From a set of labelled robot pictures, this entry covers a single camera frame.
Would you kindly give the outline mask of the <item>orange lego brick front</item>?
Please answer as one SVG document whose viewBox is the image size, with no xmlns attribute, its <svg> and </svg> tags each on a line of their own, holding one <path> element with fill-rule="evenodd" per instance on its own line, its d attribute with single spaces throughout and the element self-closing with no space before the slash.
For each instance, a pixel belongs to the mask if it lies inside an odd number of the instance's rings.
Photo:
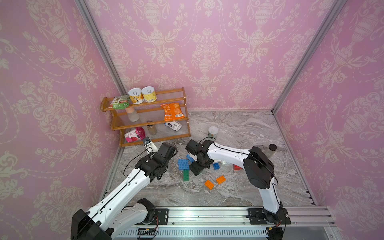
<svg viewBox="0 0 384 240">
<path fill-rule="evenodd" d="M 214 188 L 214 184 L 211 182 L 211 181 L 209 181 L 209 180 L 207 180 L 205 183 L 204 183 L 204 185 L 211 191 L 213 188 Z"/>
</svg>

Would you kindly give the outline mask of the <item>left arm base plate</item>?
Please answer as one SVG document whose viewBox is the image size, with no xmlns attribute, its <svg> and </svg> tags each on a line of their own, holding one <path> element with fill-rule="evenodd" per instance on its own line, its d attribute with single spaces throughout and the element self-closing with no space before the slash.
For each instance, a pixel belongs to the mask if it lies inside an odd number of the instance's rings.
<svg viewBox="0 0 384 240">
<path fill-rule="evenodd" d="M 166 208 L 156 208 L 154 211 L 154 217 L 151 221 L 151 225 L 167 225 L 169 219 L 169 209 Z"/>
</svg>

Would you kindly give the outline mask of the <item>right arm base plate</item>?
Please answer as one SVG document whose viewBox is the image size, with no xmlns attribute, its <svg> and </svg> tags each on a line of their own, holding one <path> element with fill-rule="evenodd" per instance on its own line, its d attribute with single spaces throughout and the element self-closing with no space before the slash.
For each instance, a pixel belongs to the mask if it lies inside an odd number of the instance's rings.
<svg viewBox="0 0 384 240">
<path fill-rule="evenodd" d="M 270 213 L 263 208 L 249 208 L 246 218 L 250 220 L 251 225 L 290 225 L 292 223 L 285 208 L 280 208 L 277 213 Z"/>
</svg>

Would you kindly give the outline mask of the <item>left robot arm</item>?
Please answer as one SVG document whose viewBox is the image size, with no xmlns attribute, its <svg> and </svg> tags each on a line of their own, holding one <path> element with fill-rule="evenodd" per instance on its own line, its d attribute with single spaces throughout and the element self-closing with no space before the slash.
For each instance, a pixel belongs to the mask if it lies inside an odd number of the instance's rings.
<svg viewBox="0 0 384 240">
<path fill-rule="evenodd" d="M 126 179 L 107 197 L 89 210 L 78 210 L 72 217 L 72 240 L 113 240 L 136 224 L 157 224 L 155 205 L 147 199 L 126 205 L 154 179 L 160 180 L 178 149 L 162 143 L 156 151 L 142 157 Z"/>
</svg>

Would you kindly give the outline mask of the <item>blue lego brick front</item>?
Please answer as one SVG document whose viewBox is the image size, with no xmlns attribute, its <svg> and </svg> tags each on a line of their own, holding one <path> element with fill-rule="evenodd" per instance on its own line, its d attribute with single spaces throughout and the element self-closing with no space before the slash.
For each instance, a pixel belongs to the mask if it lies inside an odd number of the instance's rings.
<svg viewBox="0 0 384 240">
<path fill-rule="evenodd" d="M 218 170 L 220 168 L 220 165 L 219 165 L 219 163 L 214 163 L 213 167 L 215 170 Z"/>
</svg>

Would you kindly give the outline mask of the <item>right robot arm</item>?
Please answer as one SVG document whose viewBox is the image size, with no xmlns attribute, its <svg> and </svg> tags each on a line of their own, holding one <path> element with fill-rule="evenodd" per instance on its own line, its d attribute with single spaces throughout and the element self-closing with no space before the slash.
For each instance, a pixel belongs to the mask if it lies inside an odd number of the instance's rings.
<svg viewBox="0 0 384 240">
<path fill-rule="evenodd" d="M 190 165 L 195 176 L 220 161 L 244 169 L 249 182 L 260 192 L 265 221 L 275 225 L 287 223 L 283 203 L 276 191 L 279 182 L 275 177 L 275 166 L 260 148 L 236 149 L 211 140 L 204 140 L 202 143 L 190 140 L 186 150 L 195 160 Z"/>
</svg>

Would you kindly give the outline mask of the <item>orange lego brick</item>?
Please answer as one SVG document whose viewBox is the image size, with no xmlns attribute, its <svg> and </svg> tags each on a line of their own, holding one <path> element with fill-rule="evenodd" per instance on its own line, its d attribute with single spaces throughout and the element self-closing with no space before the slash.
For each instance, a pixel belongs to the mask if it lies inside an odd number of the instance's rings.
<svg viewBox="0 0 384 240">
<path fill-rule="evenodd" d="M 224 176 L 220 176 L 216 179 L 216 182 L 221 185 L 222 183 L 224 183 L 226 181 L 226 178 Z"/>
<path fill-rule="evenodd" d="M 214 184 L 211 182 L 211 181 L 209 181 L 209 180 L 207 180 L 205 183 L 204 183 L 204 185 L 211 191 L 213 188 L 214 188 Z"/>
</svg>

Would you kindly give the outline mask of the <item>green lego brick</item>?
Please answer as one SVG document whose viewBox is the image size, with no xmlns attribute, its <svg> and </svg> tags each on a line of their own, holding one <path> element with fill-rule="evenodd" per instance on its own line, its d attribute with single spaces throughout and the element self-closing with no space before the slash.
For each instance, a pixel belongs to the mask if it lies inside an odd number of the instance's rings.
<svg viewBox="0 0 384 240">
<path fill-rule="evenodd" d="M 189 170 L 183 170 L 183 181 L 188 182 L 190 180 L 190 171 Z"/>
</svg>

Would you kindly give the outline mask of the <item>light blue small lego brick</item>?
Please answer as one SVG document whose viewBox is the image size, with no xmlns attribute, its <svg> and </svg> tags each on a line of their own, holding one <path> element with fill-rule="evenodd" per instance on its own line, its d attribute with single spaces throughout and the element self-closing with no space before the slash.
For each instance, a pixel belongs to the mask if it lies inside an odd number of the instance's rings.
<svg viewBox="0 0 384 240">
<path fill-rule="evenodd" d="M 192 164 L 195 162 L 195 159 L 193 157 L 191 157 L 189 154 L 186 155 L 188 161 Z"/>
</svg>

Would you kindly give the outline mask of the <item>red lego brick front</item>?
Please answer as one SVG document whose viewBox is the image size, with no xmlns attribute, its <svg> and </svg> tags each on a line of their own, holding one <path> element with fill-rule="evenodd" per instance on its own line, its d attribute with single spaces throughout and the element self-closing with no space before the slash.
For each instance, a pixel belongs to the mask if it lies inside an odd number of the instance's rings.
<svg viewBox="0 0 384 240">
<path fill-rule="evenodd" d="M 235 171 L 239 171 L 239 170 L 242 170 L 242 169 L 243 169 L 242 167 L 239 167 L 239 166 L 237 166 L 237 165 L 233 165 L 233 167 L 234 167 L 234 170 L 235 170 Z"/>
</svg>

